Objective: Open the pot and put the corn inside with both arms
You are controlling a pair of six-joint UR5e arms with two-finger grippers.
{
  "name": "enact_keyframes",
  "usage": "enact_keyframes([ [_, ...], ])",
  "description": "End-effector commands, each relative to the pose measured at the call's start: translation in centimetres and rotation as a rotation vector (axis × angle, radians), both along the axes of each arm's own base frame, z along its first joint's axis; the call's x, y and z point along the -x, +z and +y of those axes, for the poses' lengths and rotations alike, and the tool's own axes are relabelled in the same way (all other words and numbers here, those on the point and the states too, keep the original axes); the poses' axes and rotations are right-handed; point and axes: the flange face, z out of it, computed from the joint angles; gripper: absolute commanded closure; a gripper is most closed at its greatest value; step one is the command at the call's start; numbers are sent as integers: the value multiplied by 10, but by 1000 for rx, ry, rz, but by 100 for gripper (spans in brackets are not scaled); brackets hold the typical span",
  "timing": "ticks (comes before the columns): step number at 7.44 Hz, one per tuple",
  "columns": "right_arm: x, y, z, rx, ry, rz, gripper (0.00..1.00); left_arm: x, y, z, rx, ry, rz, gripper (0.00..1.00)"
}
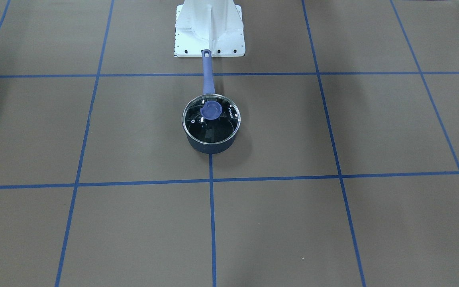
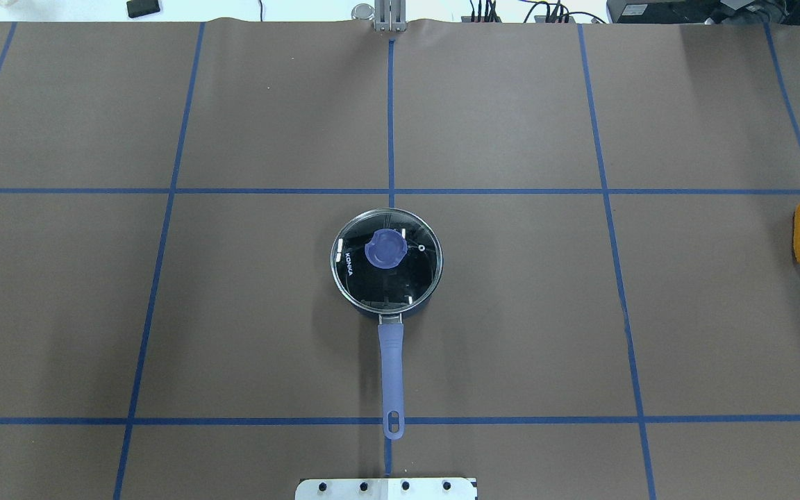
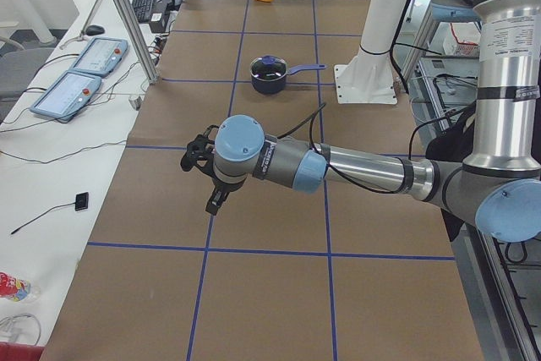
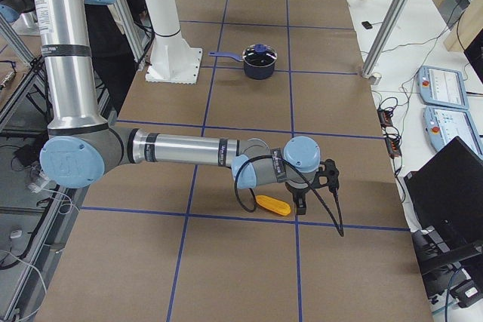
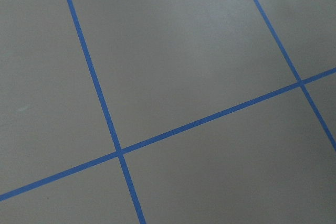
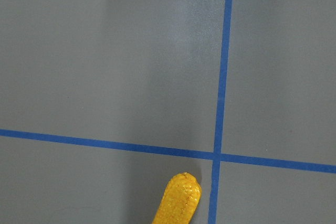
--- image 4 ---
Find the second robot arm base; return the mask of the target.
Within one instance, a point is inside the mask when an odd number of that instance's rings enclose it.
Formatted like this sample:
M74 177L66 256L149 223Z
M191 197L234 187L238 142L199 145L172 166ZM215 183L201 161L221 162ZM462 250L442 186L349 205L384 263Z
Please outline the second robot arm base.
M17 34L40 36L34 0L1 0L1 15Z

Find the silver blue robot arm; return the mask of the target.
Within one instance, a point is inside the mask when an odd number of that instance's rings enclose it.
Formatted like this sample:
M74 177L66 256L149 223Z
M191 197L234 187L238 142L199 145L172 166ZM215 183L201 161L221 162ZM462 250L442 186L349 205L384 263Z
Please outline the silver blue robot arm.
M298 213L317 192L326 169L318 144L297 136L272 149L259 139L164 135L112 127L100 115L94 84L86 0L34 0L54 117L40 152L43 171L61 186L79 189L123 164L174 162L228 167L235 189L284 183Z

